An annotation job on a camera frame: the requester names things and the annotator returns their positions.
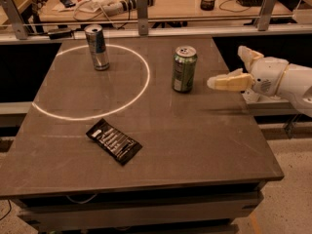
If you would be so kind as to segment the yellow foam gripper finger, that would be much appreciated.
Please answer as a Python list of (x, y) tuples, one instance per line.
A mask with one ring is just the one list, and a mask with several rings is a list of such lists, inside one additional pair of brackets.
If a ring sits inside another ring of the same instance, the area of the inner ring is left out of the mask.
[(239, 46), (237, 54), (244, 63), (244, 66), (248, 72), (252, 72), (255, 62), (263, 58), (262, 53), (252, 50), (246, 46)]
[(228, 74), (220, 74), (211, 77), (207, 81), (207, 86), (213, 90), (243, 92), (251, 88), (254, 78), (250, 73), (245, 73), (242, 68), (238, 68)]

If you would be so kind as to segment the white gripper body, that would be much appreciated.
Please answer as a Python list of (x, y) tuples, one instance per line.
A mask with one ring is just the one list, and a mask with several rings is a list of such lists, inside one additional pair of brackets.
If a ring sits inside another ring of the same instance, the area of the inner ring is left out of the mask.
[(289, 62), (281, 58), (260, 58), (253, 62), (251, 75), (254, 78), (252, 90), (258, 94), (273, 97)]

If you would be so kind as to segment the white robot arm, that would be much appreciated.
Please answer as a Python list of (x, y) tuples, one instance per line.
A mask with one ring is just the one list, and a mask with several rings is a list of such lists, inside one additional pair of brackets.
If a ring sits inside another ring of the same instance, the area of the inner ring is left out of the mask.
[(282, 58), (265, 57), (246, 46), (238, 56), (247, 73), (238, 68), (228, 74), (211, 77), (207, 86), (213, 90), (245, 92), (269, 98), (286, 99), (298, 112), (312, 116), (312, 69), (289, 63)]

